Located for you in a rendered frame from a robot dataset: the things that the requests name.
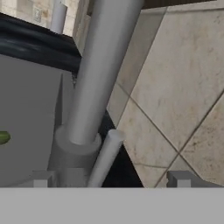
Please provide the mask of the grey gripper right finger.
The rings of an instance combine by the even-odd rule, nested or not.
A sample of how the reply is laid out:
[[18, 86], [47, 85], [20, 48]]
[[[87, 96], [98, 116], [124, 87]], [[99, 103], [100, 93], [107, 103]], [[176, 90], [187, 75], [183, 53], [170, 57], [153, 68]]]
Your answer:
[[168, 179], [167, 187], [221, 187], [221, 185], [205, 181], [195, 176], [190, 171], [168, 171], [166, 177]]

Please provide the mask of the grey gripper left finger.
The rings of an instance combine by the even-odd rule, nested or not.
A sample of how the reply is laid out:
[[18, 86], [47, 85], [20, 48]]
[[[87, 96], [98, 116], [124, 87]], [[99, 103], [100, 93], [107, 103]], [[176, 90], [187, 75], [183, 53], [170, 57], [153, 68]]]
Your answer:
[[55, 187], [56, 175], [54, 171], [35, 171], [30, 177], [23, 180], [17, 187]]

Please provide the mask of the green produce item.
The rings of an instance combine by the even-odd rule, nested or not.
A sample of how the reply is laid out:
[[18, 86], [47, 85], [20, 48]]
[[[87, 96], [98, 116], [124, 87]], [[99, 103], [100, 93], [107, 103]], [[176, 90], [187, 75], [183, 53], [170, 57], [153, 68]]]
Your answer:
[[7, 144], [11, 140], [11, 135], [8, 131], [0, 131], [0, 145]]

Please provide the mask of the grey steel sink basin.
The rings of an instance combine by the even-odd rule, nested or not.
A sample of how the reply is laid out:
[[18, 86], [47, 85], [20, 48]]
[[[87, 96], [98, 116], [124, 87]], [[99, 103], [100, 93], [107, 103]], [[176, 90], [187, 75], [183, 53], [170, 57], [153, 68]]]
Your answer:
[[45, 170], [53, 132], [67, 117], [72, 74], [0, 54], [0, 187]]

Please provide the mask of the grey sink faucet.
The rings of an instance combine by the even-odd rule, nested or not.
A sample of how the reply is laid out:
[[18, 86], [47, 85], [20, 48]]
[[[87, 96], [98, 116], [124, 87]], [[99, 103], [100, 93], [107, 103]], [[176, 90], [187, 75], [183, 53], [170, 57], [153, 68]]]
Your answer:
[[144, 0], [95, 0], [68, 117], [54, 134], [48, 169], [58, 187], [88, 187], [105, 138], [98, 130]]

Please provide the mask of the white wall socket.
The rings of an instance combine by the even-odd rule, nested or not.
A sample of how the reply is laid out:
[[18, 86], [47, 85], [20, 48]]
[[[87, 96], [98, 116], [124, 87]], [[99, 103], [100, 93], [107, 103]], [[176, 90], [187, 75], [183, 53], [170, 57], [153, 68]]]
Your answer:
[[36, 22], [41, 22], [42, 18], [42, 10], [40, 8], [34, 8], [33, 9], [33, 18]]

